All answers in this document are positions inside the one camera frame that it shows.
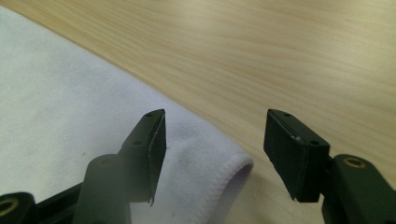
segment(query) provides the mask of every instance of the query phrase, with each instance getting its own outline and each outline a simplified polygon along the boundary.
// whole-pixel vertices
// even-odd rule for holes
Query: wood grain surface
[[[285,110],[396,188],[396,1],[0,0],[147,82],[255,160],[226,223],[323,223],[262,151]]]

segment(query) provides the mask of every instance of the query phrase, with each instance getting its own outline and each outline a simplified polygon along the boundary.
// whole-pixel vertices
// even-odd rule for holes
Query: wooden table
[[[262,151],[268,108],[396,187],[395,1],[11,1],[209,120],[255,160],[227,223],[323,223]]]

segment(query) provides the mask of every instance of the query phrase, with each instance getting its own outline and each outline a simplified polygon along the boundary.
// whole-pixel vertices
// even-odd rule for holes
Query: light brown tabletop
[[[396,188],[395,1],[12,1],[8,7],[147,82],[255,160],[226,223],[323,223],[262,150],[287,111]]]

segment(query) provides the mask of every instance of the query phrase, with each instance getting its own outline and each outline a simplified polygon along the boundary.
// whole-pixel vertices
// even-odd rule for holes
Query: white cloth
[[[203,119],[73,43],[0,7],[0,195],[36,202],[117,153],[147,112],[164,108],[167,153],[155,203],[133,223],[221,223],[252,159]]]

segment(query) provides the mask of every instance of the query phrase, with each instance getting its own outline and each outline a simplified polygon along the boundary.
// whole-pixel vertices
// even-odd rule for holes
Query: fabric
[[[155,203],[131,203],[133,223],[221,223],[252,159],[207,121],[119,68],[0,7],[0,195],[37,203],[117,153],[140,118],[166,111]]]

